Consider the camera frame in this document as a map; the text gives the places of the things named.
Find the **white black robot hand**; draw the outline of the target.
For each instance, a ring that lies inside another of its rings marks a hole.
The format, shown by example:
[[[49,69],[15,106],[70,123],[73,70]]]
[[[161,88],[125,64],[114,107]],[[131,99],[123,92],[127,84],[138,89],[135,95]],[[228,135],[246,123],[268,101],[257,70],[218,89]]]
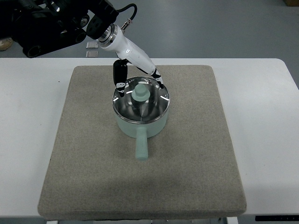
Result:
[[[152,60],[141,48],[125,37],[124,30],[118,25],[110,25],[97,41],[99,46],[105,51],[112,51],[117,54],[118,60],[114,62],[113,76],[114,84],[120,97],[124,97],[125,94],[128,63],[153,77],[159,84],[159,87],[164,88],[163,79]]]

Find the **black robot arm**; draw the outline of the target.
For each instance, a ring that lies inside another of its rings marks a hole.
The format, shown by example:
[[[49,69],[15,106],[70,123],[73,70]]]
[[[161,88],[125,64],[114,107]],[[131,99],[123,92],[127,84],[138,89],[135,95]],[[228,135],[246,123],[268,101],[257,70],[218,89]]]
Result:
[[[115,9],[107,0],[2,0],[0,37],[19,43],[28,58],[81,43],[86,37],[107,40],[119,13],[133,7],[128,26],[137,13],[134,3]]]

